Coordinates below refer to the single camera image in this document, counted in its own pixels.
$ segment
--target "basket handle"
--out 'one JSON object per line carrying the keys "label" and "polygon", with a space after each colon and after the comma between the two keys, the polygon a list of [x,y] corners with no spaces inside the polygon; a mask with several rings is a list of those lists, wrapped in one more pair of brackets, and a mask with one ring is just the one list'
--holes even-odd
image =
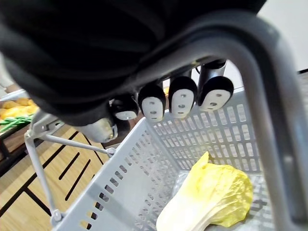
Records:
{"label": "basket handle", "polygon": [[115,148],[102,149],[92,145],[80,143],[77,141],[67,140],[61,137],[56,137],[51,135],[57,129],[62,126],[60,124],[58,118],[55,116],[38,110],[30,123],[29,130],[25,133],[25,145],[28,150],[29,156],[31,158],[31,162],[33,168],[38,176],[38,179],[43,187],[43,191],[45,193],[46,199],[49,204],[49,209],[51,212],[51,224],[56,226],[58,222],[60,222],[64,214],[56,207],[54,202],[54,198],[52,192],[50,190],[50,186],[47,182],[46,175],[44,173],[44,168],[39,160],[39,156],[36,152],[36,147],[34,145],[34,139],[40,138],[44,141],[50,141],[54,143],[60,143],[72,147],[83,148],[88,150],[97,151],[100,153],[107,154],[109,157],[112,157],[115,153]]}
{"label": "basket handle", "polygon": [[[177,50],[166,51],[172,45]],[[252,14],[223,11],[194,22],[154,53],[163,58],[131,76],[121,89],[171,76],[177,69],[213,57],[229,59],[238,67],[276,227],[280,231],[306,230],[308,126],[293,61],[279,33]]]}

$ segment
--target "white wall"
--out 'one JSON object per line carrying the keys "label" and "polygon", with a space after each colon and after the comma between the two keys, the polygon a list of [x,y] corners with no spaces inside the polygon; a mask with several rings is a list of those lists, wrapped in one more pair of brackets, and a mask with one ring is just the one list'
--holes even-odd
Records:
{"label": "white wall", "polygon": [[[272,24],[289,43],[297,71],[308,69],[308,0],[267,0],[258,14]],[[231,62],[226,65],[224,76],[230,78],[234,88],[243,86],[242,78]],[[199,75],[193,70],[192,78]]]}

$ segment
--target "gray plastic basket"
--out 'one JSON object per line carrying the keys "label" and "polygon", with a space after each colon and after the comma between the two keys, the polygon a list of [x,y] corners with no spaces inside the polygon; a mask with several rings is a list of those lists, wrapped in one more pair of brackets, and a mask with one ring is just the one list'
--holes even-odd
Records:
{"label": "gray plastic basket", "polygon": [[274,230],[243,91],[213,113],[194,107],[183,120],[169,113],[156,124],[142,119],[55,230],[155,231],[159,213],[205,151],[210,162],[245,171],[254,185],[245,221],[207,230]]}

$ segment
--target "black fabric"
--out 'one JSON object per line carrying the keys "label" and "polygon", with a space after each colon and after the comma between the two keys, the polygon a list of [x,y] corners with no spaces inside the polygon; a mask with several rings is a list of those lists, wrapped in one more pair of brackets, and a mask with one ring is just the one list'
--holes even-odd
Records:
{"label": "black fabric", "polygon": [[1,0],[0,50],[14,80],[43,110],[76,125],[74,115],[82,114],[79,120],[90,123],[97,115],[85,115],[85,108],[99,110],[142,57],[191,20],[219,9],[256,13],[263,3]]}

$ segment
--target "metal rod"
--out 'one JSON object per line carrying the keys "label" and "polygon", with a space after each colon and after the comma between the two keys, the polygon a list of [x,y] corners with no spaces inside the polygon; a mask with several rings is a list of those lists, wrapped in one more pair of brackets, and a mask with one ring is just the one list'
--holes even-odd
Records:
{"label": "metal rod", "polygon": [[27,135],[27,133],[25,134],[25,144],[26,144],[29,156],[31,158],[33,168],[34,168],[34,170],[35,170],[35,172],[38,176],[38,179],[39,179],[39,181],[40,181],[40,183],[43,187],[43,190],[45,192],[47,201],[48,201],[49,206],[50,206],[50,212],[51,212],[51,214],[53,214],[53,212],[55,210],[57,210],[55,203],[54,203],[54,200],[53,200],[53,196],[52,196],[52,193],[50,191],[49,185],[47,183],[43,166],[42,166],[42,164],[39,160],[38,154],[36,152],[34,141],[30,136]]}
{"label": "metal rod", "polygon": [[93,150],[93,151],[97,151],[100,153],[104,153],[104,154],[108,154],[107,150],[105,149],[101,149],[92,145],[88,145],[88,144],[84,144],[84,143],[79,143],[77,141],[71,141],[71,140],[67,140],[61,137],[56,137],[53,135],[48,135],[45,134],[43,136],[40,137],[41,139],[45,140],[45,141],[50,141],[50,142],[54,142],[54,143],[60,143],[60,144],[64,144],[64,145],[68,145],[68,146],[73,146],[73,147],[77,147],[77,148],[84,148],[84,149],[89,149],[89,150]]}

